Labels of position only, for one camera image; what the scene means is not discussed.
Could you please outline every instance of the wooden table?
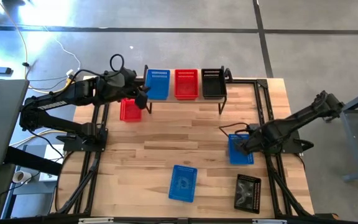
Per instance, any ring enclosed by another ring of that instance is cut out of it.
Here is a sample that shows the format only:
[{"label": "wooden table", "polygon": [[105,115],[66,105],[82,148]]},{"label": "wooden table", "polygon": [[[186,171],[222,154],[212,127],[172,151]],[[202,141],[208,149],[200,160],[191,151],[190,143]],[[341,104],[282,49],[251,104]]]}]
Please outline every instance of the wooden table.
[{"label": "wooden table", "polygon": [[[268,79],[275,118],[290,114],[284,81]],[[227,137],[218,126],[236,122],[258,123],[252,85],[227,85],[227,103],[218,115],[215,103],[156,103],[153,113],[142,112],[142,122],[119,120],[119,103],[111,103],[108,145],[102,154],[92,216],[110,217],[273,217],[265,159],[255,153],[255,164],[233,166],[227,156]],[[77,107],[74,121],[90,122],[93,106]],[[80,178],[83,152],[67,161],[58,190],[60,207]],[[175,164],[198,169],[195,199],[186,203],[168,198]],[[287,184],[302,206],[313,213],[308,184],[299,158],[283,154]],[[235,210],[237,174],[262,179],[260,214]],[[284,211],[278,189],[280,208]],[[83,206],[87,193],[83,197]]]}]

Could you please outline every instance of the black basket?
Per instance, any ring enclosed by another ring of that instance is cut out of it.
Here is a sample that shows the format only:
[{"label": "black basket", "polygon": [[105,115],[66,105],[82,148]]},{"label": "black basket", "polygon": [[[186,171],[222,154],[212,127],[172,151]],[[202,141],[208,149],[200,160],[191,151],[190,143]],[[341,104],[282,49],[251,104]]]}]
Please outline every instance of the black basket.
[{"label": "black basket", "polygon": [[203,96],[206,100],[218,100],[227,96],[226,82],[223,69],[201,69],[201,81],[203,82]]},{"label": "black basket", "polygon": [[259,214],[260,184],[260,178],[238,174],[234,208]]}]

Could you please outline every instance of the blue basket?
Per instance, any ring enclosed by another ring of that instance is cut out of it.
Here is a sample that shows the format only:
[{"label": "blue basket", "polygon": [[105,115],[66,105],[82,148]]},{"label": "blue basket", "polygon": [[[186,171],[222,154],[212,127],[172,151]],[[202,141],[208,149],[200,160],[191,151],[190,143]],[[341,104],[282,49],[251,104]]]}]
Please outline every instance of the blue basket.
[{"label": "blue basket", "polygon": [[174,165],[168,197],[170,199],[181,200],[184,202],[193,202],[196,181],[197,169]]},{"label": "blue basket", "polygon": [[169,93],[169,70],[147,70],[146,86],[151,87],[147,96],[151,100],[166,100]]},{"label": "blue basket", "polygon": [[[239,134],[244,139],[248,139],[248,134]],[[234,142],[240,138],[235,134],[229,134],[229,157],[230,163],[233,165],[252,165],[254,164],[254,155],[252,153],[246,156],[244,153],[236,149]]]}]

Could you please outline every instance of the red basket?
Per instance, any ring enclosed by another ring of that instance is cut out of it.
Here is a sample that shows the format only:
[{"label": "red basket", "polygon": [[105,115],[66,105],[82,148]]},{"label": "red basket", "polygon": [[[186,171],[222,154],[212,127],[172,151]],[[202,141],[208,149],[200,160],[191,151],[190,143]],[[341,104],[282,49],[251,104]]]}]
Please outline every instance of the red basket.
[{"label": "red basket", "polygon": [[198,97],[197,69],[175,70],[175,97],[178,100],[195,100]]},{"label": "red basket", "polygon": [[139,109],[134,99],[122,99],[119,112],[121,121],[140,121],[142,120],[142,110]]}]

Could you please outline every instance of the gray floor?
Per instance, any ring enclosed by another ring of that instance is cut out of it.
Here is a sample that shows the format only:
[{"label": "gray floor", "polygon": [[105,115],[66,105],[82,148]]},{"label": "gray floor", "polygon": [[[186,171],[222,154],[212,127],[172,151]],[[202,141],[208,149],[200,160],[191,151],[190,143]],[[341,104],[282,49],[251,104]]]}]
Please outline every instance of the gray floor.
[{"label": "gray floor", "polygon": [[[41,1],[7,8],[18,24],[78,27],[181,27],[255,29],[252,0],[119,0]],[[358,1],[259,0],[266,29],[358,30]],[[11,26],[0,14],[0,25]],[[231,68],[236,77],[266,77],[258,34],[178,34],[124,32],[24,32],[29,63],[35,65],[29,79],[60,77],[76,69],[76,61],[60,49],[55,36],[81,60],[81,67],[107,70],[112,54],[125,56],[126,67],[142,72],[151,67]],[[293,112],[310,104],[321,90],[343,102],[358,95],[358,35],[267,34],[273,75],[284,78]],[[17,32],[0,31],[0,65],[12,67],[12,77],[24,75],[24,49]],[[32,82],[45,88],[56,81]],[[38,95],[29,90],[27,96]],[[74,107],[52,111],[70,119]],[[306,176],[315,212],[334,212],[344,220],[358,221],[358,181],[345,183],[341,176],[356,171],[340,120],[321,120],[301,129],[303,139],[315,147],[305,152]],[[28,136],[19,128],[12,142]],[[53,135],[48,137],[56,141]],[[32,144],[44,144],[41,140]],[[41,195],[17,200],[13,216],[46,212],[50,199]],[[32,205],[33,210],[26,210]]]}]

